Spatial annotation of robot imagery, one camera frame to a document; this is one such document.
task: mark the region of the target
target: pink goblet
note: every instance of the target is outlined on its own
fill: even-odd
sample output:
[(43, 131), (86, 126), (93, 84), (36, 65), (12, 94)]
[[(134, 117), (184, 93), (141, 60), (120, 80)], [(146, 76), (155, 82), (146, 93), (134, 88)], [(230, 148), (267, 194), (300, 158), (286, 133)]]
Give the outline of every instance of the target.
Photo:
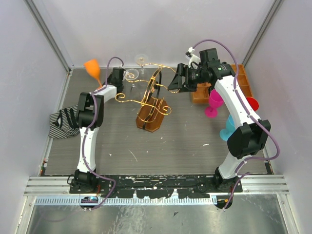
[(209, 107), (205, 109), (205, 115), (208, 118), (215, 118), (218, 115), (217, 108), (221, 107), (224, 103), (222, 97), (215, 89), (210, 92), (208, 103)]

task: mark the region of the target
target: blue cup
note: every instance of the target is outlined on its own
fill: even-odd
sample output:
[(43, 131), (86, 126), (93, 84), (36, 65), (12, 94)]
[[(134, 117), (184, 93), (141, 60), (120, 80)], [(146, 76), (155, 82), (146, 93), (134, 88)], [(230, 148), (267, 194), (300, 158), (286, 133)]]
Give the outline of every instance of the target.
[(232, 116), (230, 115), (228, 117), (228, 119), (226, 120), (226, 129), (222, 129), (220, 131), (220, 137), (222, 140), (224, 141), (228, 141), (228, 139), (230, 138), (230, 136), (233, 134), (233, 132), (235, 132), (236, 128), (235, 128), (235, 125), (234, 125), (234, 121), (233, 121), (233, 118)]

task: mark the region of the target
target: striped cloth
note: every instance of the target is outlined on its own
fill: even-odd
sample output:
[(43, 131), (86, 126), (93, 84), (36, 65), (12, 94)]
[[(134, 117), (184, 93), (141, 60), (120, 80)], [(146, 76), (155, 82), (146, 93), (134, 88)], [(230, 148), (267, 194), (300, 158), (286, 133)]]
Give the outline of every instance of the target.
[(79, 126), (76, 122), (77, 107), (64, 108), (50, 115), (50, 138), (65, 139), (79, 134)]

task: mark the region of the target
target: scratched black panel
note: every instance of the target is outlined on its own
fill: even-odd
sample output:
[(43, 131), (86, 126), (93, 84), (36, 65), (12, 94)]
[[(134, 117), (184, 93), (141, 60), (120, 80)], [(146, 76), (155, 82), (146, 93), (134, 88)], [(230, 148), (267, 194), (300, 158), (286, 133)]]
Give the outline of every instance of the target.
[[(116, 187), (110, 197), (132, 198), (134, 192), (138, 198), (149, 197), (151, 199), (170, 197), (177, 189), (179, 198), (209, 198), (208, 193), (218, 193), (212, 184), (210, 175), (105, 175), (116, 180)], [(100, 194), (106, 196), (113, 183), (99, 179)], [(94, 191), (78, 191), (71, 187), (71, 194), (96, 193)], [(236, 192), (242, 192), (241, 185)]]

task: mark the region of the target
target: wall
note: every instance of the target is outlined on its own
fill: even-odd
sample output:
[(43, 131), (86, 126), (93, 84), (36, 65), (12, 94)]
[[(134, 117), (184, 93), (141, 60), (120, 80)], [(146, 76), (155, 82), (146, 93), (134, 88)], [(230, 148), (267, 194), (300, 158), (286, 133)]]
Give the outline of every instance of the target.
[[(311, 1), (284, 1), (246, 68), (260, 116), (280, 144), (272, 163), (285, 175), (303, 233), (312, 230), (311, 12)], [(271, 141), (267, 148), (275, 155)]]
[[(68, 63), (82, 67), (97, 58), (106, 67), (112, 56), (133, 66), (138, 54), (146, 54), (149, 62), (176, 66), (186, 61), (190, 46), (206, 38), (220, 40), (242, 62), (273, 0), (34, 2)], [(219, 48), (206, 43), (198, 49), (211, 46)], [(218, 54), (231, 61), (225, 50)]]
[(22, 0), (0, 7), (0, 233), (13, 233), (66, 71)]

